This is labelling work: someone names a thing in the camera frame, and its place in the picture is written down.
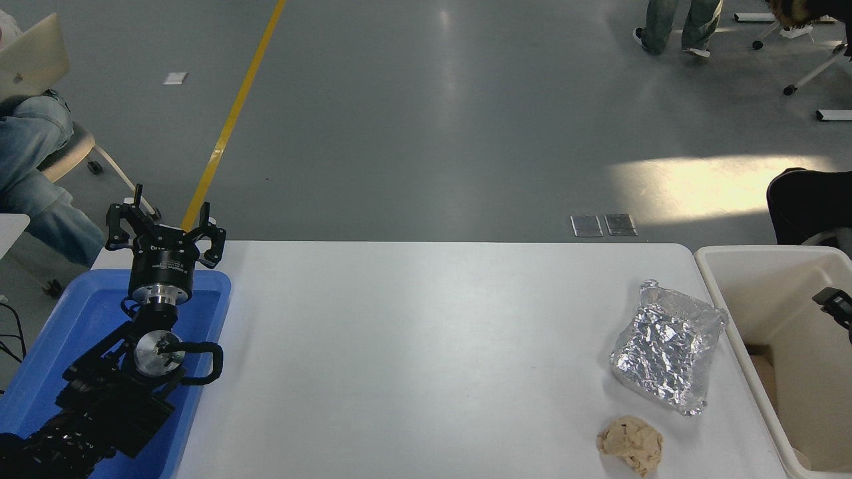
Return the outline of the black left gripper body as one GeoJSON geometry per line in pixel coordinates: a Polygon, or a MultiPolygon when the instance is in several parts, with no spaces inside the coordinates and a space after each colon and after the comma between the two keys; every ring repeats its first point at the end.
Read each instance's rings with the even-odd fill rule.
{"type": "Polygon", "coordinates": [[[182,291],[192,290],[200,252],[186,232],[161,226],[140,230],[133,239],[132,249],[128,290],[137,291],[158,284],[176,286],[182,291]]]}

